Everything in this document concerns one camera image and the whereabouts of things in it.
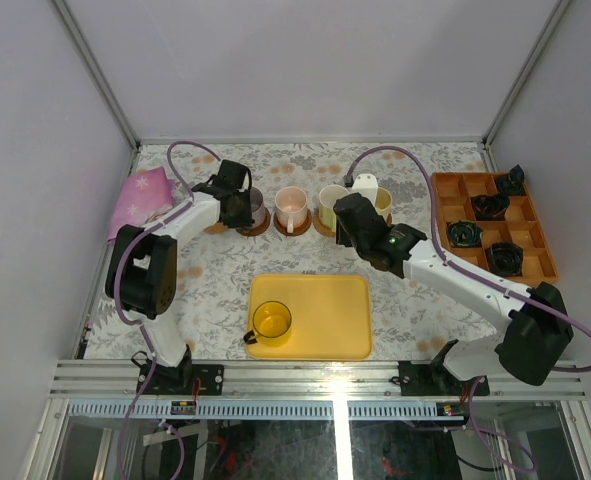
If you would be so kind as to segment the dark brown wooden coaster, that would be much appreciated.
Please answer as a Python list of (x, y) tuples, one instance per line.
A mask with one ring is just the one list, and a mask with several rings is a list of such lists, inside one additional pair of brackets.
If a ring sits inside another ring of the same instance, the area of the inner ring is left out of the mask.
[(251, 229), (237, 229), (236, 232), (245, 237), (254, 237), (264, 233), (271, 223), (271, 213), (268, 209), (264, 209), (264, 219), (261, 224)]

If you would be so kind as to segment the white mug green handle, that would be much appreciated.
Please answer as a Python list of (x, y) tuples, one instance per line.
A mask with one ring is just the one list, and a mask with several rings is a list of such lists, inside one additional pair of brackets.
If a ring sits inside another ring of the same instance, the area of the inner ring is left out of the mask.
[(348, 189), (341, 185), (328, 185), (319, 192), (318, 217), (321, 224), (332, 232), (336, 231), (334, 205), (339, 199), (342, 199), (348, 194)]

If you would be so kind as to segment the pink cup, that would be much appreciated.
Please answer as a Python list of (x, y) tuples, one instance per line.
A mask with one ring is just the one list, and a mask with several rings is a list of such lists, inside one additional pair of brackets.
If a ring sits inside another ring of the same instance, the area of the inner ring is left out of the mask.
[(275, 207), (278, 222), (291, 234), (305, 223), (308, 214), (306, 193), (299, 187), (284, 187), (275, 195)]

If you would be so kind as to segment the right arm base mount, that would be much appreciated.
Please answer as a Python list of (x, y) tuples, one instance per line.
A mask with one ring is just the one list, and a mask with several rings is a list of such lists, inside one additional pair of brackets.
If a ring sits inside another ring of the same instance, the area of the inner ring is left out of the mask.
[(461, 381), (447, 370), (430, 363), (398, 362), (401, 394), (410, 397), (460, 397), (469, 393), (474, 380)]

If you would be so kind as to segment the pale green mug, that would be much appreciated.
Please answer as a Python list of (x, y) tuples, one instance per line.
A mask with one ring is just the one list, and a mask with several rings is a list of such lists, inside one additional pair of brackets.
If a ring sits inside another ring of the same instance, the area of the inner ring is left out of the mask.
[(387, 189), (379, 187), (374, 206), (377, 214), (385, 221), (389, 221), (389, 218), (391, 217), (392, 203), (393, 199), (391, 193)]

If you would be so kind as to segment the woven rattan coaster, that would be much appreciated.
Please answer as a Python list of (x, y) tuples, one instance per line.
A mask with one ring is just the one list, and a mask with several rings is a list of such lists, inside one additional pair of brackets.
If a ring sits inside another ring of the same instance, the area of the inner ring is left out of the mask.
[(313, 213), (312, 224), (313, 224), (315, 230), (320, 235), (325, 236), (325, 237), (329, 237), (329, 238), (334, 238), (335, 237), (335, 232), (331, 228), (326, 227), (321, 222), (320, 217), (319, 217), (319, 212), (317, 210), (315, 210), (314, 213)]

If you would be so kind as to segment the yellow mug black handle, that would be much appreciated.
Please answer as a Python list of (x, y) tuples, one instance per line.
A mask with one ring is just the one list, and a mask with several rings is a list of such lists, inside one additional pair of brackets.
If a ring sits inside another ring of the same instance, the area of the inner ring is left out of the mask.
[(289, 308), (281, 302), (268, 301), (255, 309), (243, 342), (246, 345), (279, 347), (288, 341), (291, 332), (292, 314)]

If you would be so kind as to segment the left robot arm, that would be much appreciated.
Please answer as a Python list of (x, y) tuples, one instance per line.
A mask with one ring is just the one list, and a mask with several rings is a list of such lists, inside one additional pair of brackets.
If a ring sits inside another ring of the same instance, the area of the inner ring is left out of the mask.
[(179, 250), (218, 223), (250, 227), (252, 186), (247, 166), (224, 160), (216, 174), (192, 187), (168, 213), (142, 227), (127, 224), (116, 236), (105, 293), (122, 323), (140, 329), (153, 360), (163, 366), (159, 382), (172, 394), (187, 392), (194, 381), (193, 369), (182, 363), (188, 346), (171, 312)]

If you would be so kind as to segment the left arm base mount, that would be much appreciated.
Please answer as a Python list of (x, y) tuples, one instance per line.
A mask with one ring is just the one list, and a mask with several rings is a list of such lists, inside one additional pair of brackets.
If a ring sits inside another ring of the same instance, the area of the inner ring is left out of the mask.
[(187, 368), (156, 366), (144, 395), (221, 396), (225, 367), (192, 364)]

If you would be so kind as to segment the purple mug black handle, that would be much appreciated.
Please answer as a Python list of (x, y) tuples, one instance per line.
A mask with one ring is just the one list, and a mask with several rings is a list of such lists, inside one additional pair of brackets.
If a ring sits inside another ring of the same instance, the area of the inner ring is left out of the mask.
[(263, 194), (256, 187), (252, 187), (250, 190), (250, 204), (252, 215), (252, 227), (256, 228), (264, 222), (266, 213)]

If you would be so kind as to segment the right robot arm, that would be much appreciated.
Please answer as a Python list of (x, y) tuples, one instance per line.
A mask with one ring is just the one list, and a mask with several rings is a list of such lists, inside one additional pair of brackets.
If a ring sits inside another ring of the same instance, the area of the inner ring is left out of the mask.
[(458, 259), (409, 225), (388, 225), (358, 192), (333, 210), (348, 243), (372, 267), (423, 283), (494, 326), (491, 336), (452, 341), (439, 352), (430, 372), (438, 392), (453, 394), (466, 381), (497, 373), (532, 386), (545, 382), (573, 338), (559, 317), (565, 306), (554, 286), (532, 288)]

